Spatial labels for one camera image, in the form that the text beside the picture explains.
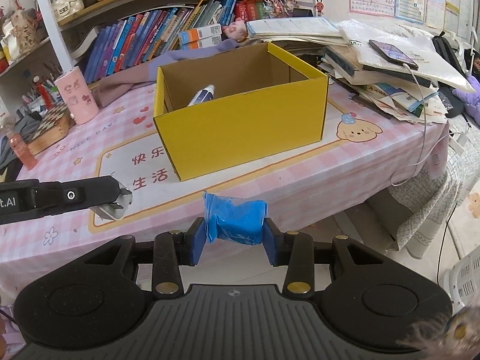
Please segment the pink pig plush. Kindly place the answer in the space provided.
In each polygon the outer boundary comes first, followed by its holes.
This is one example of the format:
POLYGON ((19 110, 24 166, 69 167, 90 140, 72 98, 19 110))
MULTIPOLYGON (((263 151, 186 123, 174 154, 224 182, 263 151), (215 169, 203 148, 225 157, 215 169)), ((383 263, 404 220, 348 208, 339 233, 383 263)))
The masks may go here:
POLYGON ((234 22, 227 26, 222 27, 223 35, 236 42, 245 41, 248 37, 247 26, 245 21, 241 18, 237 18, 234 22))

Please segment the white quilted handbag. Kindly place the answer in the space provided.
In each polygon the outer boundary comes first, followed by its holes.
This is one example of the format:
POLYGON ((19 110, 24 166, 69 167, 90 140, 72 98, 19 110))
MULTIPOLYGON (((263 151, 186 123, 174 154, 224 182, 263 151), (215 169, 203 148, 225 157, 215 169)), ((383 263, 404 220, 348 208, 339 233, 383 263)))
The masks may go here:
POLYGON ((84 9, 83 0, 51 0, 57 21, 64 20, 84 9))

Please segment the pink spray bottle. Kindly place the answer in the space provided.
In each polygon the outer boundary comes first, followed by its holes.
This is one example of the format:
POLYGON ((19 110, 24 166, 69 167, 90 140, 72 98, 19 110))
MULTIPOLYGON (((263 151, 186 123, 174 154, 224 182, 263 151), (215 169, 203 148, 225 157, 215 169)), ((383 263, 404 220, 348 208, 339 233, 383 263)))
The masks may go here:
POLYGON ((13 150, 18 160, 21 161, 24 167, 28 170, 32 170, 38 162, 31 153, 27 143, 22 138, 21 132, 16 132, 14 125, 8 123, 3 125, 3 129, 8 138, 10 148, 13 150))

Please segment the black smartphone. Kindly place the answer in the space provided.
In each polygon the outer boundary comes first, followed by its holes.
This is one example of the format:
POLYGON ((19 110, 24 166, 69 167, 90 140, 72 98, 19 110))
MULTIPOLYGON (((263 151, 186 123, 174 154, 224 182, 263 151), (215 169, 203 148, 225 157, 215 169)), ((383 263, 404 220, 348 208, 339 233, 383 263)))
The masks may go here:
POLYGON ((399 66, 406 65, 413 70, 419 69, 419 66, 413 59, 394 45, 375 40, 369 40, 368 45, 389 63, 399 66))

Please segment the white blue spray bottle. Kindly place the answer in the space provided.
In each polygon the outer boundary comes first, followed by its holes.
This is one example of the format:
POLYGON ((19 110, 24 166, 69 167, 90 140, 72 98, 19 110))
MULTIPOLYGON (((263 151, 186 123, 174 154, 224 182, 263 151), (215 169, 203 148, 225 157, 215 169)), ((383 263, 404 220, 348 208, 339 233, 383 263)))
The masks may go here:
POLYGON ((200 89, 199 92, 197 92, 193 96, 193 98, 190 100, 188 107, 192 107, 194 105, 198 105, 198 104, 213 100, 214 93, 215 93, 215 86, 213 85, 208 85, 207 87, 200 89))

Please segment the orange white medicine box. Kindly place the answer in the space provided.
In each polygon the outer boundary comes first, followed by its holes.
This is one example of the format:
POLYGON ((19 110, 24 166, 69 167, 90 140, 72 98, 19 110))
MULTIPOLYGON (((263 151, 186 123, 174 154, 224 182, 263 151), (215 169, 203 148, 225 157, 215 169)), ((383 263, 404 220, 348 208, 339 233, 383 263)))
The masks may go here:
POLYGON ((192 28, 179 33, 178 38, 182 50, 213 47, 222 41, 222 28, 220 24, 192 28))

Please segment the wooden chess box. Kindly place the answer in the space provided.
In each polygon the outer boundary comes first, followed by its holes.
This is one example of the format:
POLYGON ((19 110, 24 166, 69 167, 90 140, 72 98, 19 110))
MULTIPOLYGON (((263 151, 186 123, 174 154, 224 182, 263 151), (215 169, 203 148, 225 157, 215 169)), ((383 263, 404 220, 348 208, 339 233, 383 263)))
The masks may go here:
POLYGON ((28 144, 30 152, 36 156, 68 135, 74 125, 68 106, 59 102, 45 113, 39 128, 28 144))

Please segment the stack of papers and books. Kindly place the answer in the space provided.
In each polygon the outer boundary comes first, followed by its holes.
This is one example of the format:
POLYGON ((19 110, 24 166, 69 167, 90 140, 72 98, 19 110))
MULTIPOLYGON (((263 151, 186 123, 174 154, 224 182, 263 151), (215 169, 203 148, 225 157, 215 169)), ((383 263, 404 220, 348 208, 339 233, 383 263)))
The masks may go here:
POLYGON ((275 42, 296 55, 320 56, 321 68, 331 77, 398 121, 444 124, 452 108, 450 94, 477 92, 443 34, 355 19, 335 24, 324 17, 258 19, 247 24, 247 32, 253 39, 275 42), (419 69, 387 62, 368 45, 369 40, 398 47, 419 69))

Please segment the pink checkered tablecloth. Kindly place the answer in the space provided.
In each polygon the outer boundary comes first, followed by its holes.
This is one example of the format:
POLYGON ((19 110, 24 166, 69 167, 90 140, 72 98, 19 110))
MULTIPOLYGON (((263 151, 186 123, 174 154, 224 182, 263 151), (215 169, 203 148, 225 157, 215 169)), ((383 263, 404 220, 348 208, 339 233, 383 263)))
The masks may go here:
POLYGON ((441 146, 444 124, 387 119, 329 87, 321 142, 181 181, 152 126, 153 89, 126 94, 22 172, 16 221, 1 225, 1 290, 27 284, 123 234, 188 228, 208 192, 262 200, 297 230, 408 179, 441 146))

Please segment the pink cylindrical container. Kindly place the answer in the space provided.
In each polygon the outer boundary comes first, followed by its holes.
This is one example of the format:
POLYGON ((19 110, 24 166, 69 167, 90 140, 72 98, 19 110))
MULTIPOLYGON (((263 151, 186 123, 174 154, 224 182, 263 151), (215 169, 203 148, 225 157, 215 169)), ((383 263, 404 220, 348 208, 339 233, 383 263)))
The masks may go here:
POLYGON ((78 67, 59 76, 55 85, 77 125, 88 123, 98 114, 98 105, 78 67))

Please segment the blue plastic packet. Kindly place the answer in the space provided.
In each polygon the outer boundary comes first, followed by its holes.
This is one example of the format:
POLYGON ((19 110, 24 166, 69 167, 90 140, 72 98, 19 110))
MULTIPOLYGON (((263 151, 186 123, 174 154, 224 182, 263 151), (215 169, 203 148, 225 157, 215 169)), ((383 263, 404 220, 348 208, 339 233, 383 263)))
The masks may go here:
POLYGON ((245 200, 203 193, 204 219, 209 243, 216 239, 242 245, 263 242, 264 220, 268 216, 268 203, 263 200, 245 200))

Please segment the yellow cardboard box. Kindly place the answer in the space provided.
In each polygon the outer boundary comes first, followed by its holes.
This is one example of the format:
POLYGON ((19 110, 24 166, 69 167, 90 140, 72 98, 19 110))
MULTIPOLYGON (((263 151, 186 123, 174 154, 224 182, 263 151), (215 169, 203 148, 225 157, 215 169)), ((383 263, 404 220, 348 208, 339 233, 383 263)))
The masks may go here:
POLYGON ((154 124, 180 180, 316 143, 329 78, 272 43, 164 65, 154 124), (214 99, 188 106, 209 85, 214 99))

